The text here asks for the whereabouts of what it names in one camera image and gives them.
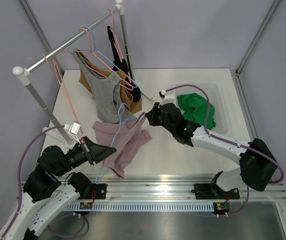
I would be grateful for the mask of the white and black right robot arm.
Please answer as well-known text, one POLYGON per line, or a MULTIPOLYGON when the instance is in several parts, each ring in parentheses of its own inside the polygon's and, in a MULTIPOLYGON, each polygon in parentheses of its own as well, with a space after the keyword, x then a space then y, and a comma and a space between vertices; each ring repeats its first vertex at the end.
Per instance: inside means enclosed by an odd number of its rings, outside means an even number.
POLYGON ((223 199, 239 187, 262 192, 277 169, 263 140, 246 142, 216 136, 204 126, 185 120, 173 103, 155 103, 146 117, 151 126, 164 127, 180 144, 209 150, 238 164, 236 169, 218 172, 206 187, 199 188, 203 199, 223 199))

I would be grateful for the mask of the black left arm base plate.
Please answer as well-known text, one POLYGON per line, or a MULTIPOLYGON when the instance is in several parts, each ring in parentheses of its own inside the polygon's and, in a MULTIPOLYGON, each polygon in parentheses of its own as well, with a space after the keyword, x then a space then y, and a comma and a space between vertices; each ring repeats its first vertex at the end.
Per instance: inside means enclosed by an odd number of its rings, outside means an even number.
POLYGON ((92 200, 92 197, 95 197, 95 200, 105 200, 107 194, 107 184, 91 184, 90 191, 82 197, 82 199, 92 200))

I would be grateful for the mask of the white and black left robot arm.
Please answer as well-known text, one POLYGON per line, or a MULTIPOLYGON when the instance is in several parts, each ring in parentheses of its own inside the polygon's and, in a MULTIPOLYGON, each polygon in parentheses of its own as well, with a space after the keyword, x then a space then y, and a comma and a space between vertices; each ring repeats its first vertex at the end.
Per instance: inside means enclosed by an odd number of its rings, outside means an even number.
POLYGON ((55 197, 52 194, 62 185, 59 177, 84 163, 98 164, 116 151, 86 136, 67 153, 57 145, 45 148, 25 184, 19 184, 17 209, 0 229, 0 240, 36 240, 68 204, 95 198, 92 182, 81 172, 71 174, 63 189, 55 197))

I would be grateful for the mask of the green tank top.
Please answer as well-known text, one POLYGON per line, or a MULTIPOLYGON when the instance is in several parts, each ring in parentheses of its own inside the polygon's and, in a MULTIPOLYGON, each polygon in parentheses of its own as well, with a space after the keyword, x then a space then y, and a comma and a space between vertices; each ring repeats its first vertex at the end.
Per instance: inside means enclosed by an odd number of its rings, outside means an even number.
POLYGON ((177 96, 177 103, 187 121, 205 126, 208 107, 206 98, 197 93, 181 94, 177 96))

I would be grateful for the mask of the mauve pink tank top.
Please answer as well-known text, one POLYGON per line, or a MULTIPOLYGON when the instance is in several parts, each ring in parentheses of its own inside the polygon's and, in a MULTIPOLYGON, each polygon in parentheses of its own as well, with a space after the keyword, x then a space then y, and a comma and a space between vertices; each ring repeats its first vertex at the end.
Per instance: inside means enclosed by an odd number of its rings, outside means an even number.
MULTIPOLYGON (((133 122, 126 122, 118 133, 113 148, 117 151, 103 160, 102 165, 112 170, 119 178, 125 178, 125 168, 132 162, 138 150, 152 140, 147 130, 142 129, 146 116, 133 122)), ((96 141, 100 145, 110 146, 119 125, 115 123, 95 122, 96 141)))

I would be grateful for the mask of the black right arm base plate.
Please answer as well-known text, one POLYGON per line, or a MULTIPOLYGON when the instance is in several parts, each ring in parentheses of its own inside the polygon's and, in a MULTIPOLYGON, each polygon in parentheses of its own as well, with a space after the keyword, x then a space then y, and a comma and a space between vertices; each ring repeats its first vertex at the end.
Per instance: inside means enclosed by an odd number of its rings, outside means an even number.
POLYGON ((238 188, 230 191, 223 191, 217 186, 209 183, 196 183, 194 189, 191 190, 195 194, 197 200, 239 200, 240 194, 238 188))

